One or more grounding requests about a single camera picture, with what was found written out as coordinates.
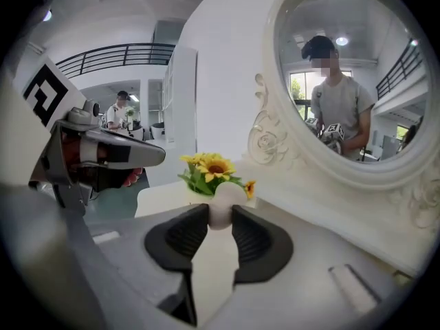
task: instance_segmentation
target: man in gray t-shirt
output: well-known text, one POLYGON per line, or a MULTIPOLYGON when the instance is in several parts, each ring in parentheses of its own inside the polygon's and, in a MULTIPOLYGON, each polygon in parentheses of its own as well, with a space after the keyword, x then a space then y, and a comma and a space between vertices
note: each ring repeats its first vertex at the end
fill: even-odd
POLYGON ((357 160, 360 149, 369 141, 371 108, 375 101, 352 77, 342 74, 339 53, 326 36, 315 36, 303 47, 302 58, 309 58, 313 68, 320 68, 324 82, 313 88, 311 110, 320 126, 341 124, 344 130, 343 156, 357 160))

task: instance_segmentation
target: black metal railing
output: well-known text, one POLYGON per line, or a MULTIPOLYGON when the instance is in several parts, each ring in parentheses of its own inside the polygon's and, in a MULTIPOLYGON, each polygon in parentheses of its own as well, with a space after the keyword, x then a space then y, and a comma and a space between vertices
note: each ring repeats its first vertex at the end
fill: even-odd
POLYGON ((391 67, 390 71, 377 84, 377 98, 382 98, 385 94, 392 91, 399 83, 407 77, 421 64, 422 58, 417 45, 412 44, 410 39, 404 52, 401 53, 397 62, 391 67))
POLYGON ((119 44, 71 56, 56 65, 68 78, 129 65, 167 65, 175 45, 159 43, 119 44))

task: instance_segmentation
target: sunflower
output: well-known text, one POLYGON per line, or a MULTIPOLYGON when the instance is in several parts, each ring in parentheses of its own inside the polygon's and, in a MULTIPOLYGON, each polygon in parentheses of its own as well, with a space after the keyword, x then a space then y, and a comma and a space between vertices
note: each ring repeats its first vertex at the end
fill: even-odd
POLYGON ((182 155, 180 157, 180 160, 183 160, 188 164, 198 165, 198 163, 200 163, 200 160, 202 160, 205 157, 205 155, 206 155, 205 153, 196 153, 193 157, 190 155, 182 155))
POLYGON ((205 174, 205 182, 211 182, 214 177, 224 178, 229 181, 230 174, 235 172, 234 165, 230 160, 223 159, 220 154, 206 154, 200 160, 197 169, 205 174))
POLYGON ((247 198, 251 199, 255 192, 255 181, 249 181, 247 184, 245 184, 245 191, 247 198))

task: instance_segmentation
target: white shirt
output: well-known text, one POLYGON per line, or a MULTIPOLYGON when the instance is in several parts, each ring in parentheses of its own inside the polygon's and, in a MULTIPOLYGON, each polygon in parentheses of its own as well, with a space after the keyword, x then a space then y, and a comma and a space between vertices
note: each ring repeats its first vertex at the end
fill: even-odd
POLYGON ((125 119, 125 107, 120 108, 117 104, 113 104, 107 110, 107 124, 112 122, 120 124, 125 119))
MULTIPOLYGON (((375 100, 352 77, 342 76, 336 86, 329 86, 325 81, 313 88, 311 93, 311 111, 322 120, 327 128, 331 124, 341 124, 344 140, 355 137, 359 131, 359 115, 374 105, 375 100)), ((357 159, 359 149, 344 156, 357 159)))

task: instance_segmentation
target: window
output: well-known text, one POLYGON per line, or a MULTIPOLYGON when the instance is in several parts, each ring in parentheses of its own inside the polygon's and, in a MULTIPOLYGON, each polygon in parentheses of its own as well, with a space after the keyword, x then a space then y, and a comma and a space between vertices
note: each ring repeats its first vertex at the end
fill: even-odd
MULTIPOLYGON (((351 71, 342 71, 345 76, 351 77, 351 71)), ((314 118, 310 109, 311 91, 324 82, 325 77, 314 71, 290 74, 290 97, 295 100, 296 107, 303 120, 314 118)))
POLYGON ((402 140, 406 134, 406 132, 408 132, 408 129, 406 127, 403 126, 397 126, 397 134, 396 134, 396 138, 398 140, 402 140))

